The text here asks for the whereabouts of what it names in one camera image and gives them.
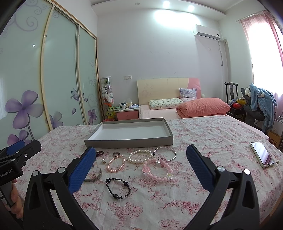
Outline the person's left hand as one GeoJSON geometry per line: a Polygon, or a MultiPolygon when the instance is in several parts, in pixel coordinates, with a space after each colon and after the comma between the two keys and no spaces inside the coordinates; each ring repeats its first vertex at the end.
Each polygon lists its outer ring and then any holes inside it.
{"type": "Polygon", "coordinates": [[[12,180],[12,190],[11,190],[10,196],[11,196],[13,205],[11,207],[11,212],[16,215],[17,219],[21,219],[24,215],[24,209],[22,207],[22,200],[19,197],[18,190],[15,186],[16,183],[17,183],[16,179],[12,180]]]}

